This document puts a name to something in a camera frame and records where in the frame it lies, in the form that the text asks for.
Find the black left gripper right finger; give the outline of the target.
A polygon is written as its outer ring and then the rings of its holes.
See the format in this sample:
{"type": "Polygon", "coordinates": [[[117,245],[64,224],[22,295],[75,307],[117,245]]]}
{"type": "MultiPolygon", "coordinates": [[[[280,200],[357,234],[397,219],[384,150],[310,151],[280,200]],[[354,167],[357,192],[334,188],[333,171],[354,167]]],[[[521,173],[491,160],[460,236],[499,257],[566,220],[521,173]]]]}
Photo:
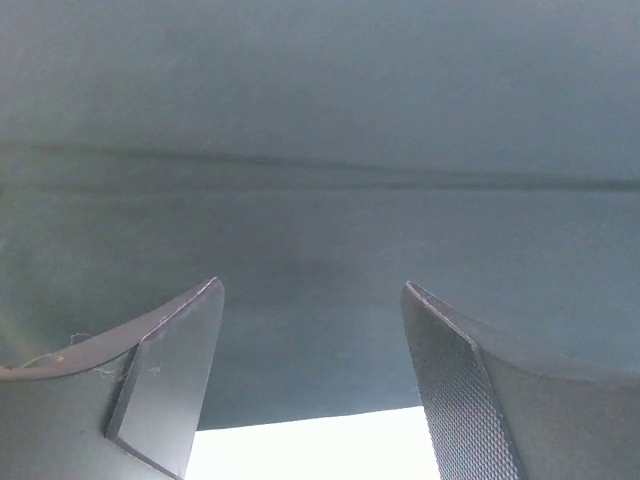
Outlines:
{"type": "Polygon", "coordinates": [[[415,283],[403,325],[443,479],[635,479],[639,376],[535,347],[415,283]]]}

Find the black t shirt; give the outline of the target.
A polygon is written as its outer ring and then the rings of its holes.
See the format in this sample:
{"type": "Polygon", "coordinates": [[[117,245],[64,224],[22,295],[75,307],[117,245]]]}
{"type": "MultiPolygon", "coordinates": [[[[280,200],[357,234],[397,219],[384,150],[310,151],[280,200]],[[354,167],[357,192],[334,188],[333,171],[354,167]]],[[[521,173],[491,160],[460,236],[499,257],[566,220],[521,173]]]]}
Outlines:
{"type": "Polygon", "coordinates": [[[5,1],[1,362],[210,278],[201,427],[417,404],[415,282],[639,366],[635,1],[5,1]]]}

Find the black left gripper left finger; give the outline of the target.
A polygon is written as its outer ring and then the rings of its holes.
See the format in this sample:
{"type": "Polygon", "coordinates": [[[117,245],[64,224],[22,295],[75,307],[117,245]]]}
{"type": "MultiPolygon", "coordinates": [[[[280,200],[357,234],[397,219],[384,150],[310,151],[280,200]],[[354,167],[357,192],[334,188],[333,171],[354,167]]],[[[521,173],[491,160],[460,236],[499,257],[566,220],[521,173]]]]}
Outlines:
{"type": "Polygon", "coordinates": [[[5,479],[185,476],[224,305],[210,279],[156,310],[1,372],[5,479]]]}

